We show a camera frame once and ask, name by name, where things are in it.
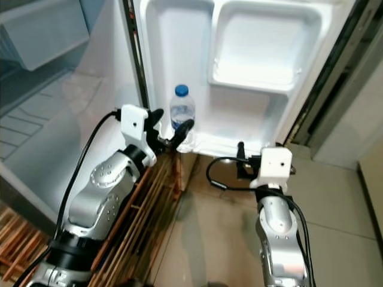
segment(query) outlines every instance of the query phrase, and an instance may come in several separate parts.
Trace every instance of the refrigerator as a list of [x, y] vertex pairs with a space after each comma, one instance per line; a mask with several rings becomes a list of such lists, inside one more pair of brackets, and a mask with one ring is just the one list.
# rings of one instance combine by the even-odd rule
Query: refrigerator
[[[354, 0], [32, 0], [1, 5], [1, 199], [53, 223], [81, 149], [107, 112], [196, 103], [193, 154], [247, 155], [285, 142]], [[124, 148], [101, 128], [72, 189]]]

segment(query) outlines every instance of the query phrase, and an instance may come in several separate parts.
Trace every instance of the wooden rack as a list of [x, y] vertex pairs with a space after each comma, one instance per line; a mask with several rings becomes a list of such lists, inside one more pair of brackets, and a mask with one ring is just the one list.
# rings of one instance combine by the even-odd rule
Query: wooden rack
[[[179, 156], [164, 155], [127, 198], [93, 262], [89, 286], [114, 286], [131, 278], [146, 282], [180, 195]], [[0, 228], [0, 274], [15, 281], [45, 250], [48, 238], [8, 208], [0, 213]]]

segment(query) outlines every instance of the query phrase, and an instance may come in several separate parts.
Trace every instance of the plastic bottle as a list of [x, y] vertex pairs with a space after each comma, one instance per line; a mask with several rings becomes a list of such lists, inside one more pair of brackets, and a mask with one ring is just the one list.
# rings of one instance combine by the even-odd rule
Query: plastic bottle
[[[189, 95], [189, 88], [186, 85], [175, 87], [175, 95], [170, 101], [170, 117], [172, 128], [176, 130], [180, 124], [188, 119], [194, 120], [196, 104]], [[193, 140], [193, 130], [189, 132], [183, 144], [190, 144]]]

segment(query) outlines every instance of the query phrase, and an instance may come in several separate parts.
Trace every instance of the blue bottle cap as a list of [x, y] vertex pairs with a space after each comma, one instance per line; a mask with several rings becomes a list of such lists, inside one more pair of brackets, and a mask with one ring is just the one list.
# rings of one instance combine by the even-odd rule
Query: blue bottle cap
[[189, 94], [189, 88], [187, 87], [187, 85], [178, 85], [175, 88], [175, 94], [178, 97], [187, 96], [187, 94]]

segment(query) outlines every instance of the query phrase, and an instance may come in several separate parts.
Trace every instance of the black cable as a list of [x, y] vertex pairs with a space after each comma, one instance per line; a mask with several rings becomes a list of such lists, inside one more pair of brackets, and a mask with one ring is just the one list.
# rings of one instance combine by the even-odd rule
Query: black cable
[[[218, 157], [218, 158], [215, 158], [212, 162], [210, 162], [210, 164], [206, 168], [206, 178], [208, 179], [208, 181], [211, 185], [218, 187], [222, 190], [231, 190], [231, 191], [261, 191], [262, 190], [262, 188], [229, 187], [226, 184], [223, 184], [222, 182], [218, 182], [218, 181], [211, 179], [211, 177], [210, 177], [211, 167], [216, 162], [221, 161], [221, 160], [233, 160], [233, 161], [237, 161], [237, 162], [241, 162], [241, 163], [248, 163], [249, 162], [247, 159], [237, 158], [237, 157]], [[273, 196], [278, 196], [278, 197], [286, 200], [289, 204], [291, 204], [294, 207], [294, 209], [298, 213], [299, 218], [302, 222], [303, 234], [305, 237], [305, 252], [303, 254], [303, 259], [305, 260], [307, 268], [308, 268], [309, 284], [311, 287], [316, 287], [316, 283], [315, 283], [315, 279], [314, 279], [314, 269], [312, 267], [312, 260], [311, 260], [311, 248], [310, 248], [309, 232], [308, 232], [308, 228], [307, 228], [306, 219], [305, 219], [305, 216], [304, 216], [302, 210], [300, 209], [298, 204], [296, 204], [294, 201], [292, 201], [287, 196], [285, 196], [285, 195], [283, 195], [283, 194], [281, 194], [275, 190], [267, 189], [267, 192], [271, 193]]]
[[[74, 185], [74, 182], [76, 180], [76, 177], [77, 177], [77, 175], [78, 175], [78, 173], [80, 171], [81, 165], [83, 164], [85, 156], [86, 156], [86, 154], [87, 154], [87, 152], [88, 152], [88, 150], [90, 148], [90, 144], [94, 140], [94, 138], [95, 138], [98, 130], [100, 129], [100, 127], [111, 116], [115, 116], [116, 119], [119, 120], [120, 111], [110, 112], [107, 115], [105, 115], [98, 122], [97, 126], [93, 129], [92, 134], [88, 138], [88, 141], [85, 144], [85, 146], [84, 146], [84, 148], [83, 148], [83, 150], [81, 152], [80, 158], [77, 161], [76, 168], [75, 168], [75, 170], [74, 170], [74, 172], [72, 174], [72, 177], [71, 177], [71, 179], [69, 181], [69, 184], [68, 184], [68, 186], [67, 186], [67, 188], [66, 188], [66, 190], [64, 192], [63, 199], [62, 199], [61, 204], [60, 204], [59, 214], [57, 216], [56, 229], [54, 231], [54, 235], [53, 235], [52, 241], [56, 241], [57, 238], [59, 237], [59, 235], [61, 234], [61, 231], [62, 231], [61, 227], [62, 227], [62, 222], [63, 222], [63, 217], [64, 217], [64, 211], [65, 211], [66, 203], [68, 201], [68, 198], [69, 198], [69, 195], [71, 193], [71, 190], [72, 190], [72, 187]], [[32, 272], [32, 270], [49, 254], [50, 249], [51, 249], [51, 247], [50, 247], [50, 245], [48, 245], [47, 249], [38, 258], [36, 258], [35, 261], [30, 266], [28, 266], [28, 268], [22, 273], [22, 275], [17, 279], [17, 281], [13, 285], [13, 287], [19, 287], [20, 286], [20, 284], [25, 280], [25, 278], [27, 278], [28, 274], [30, 272]]]

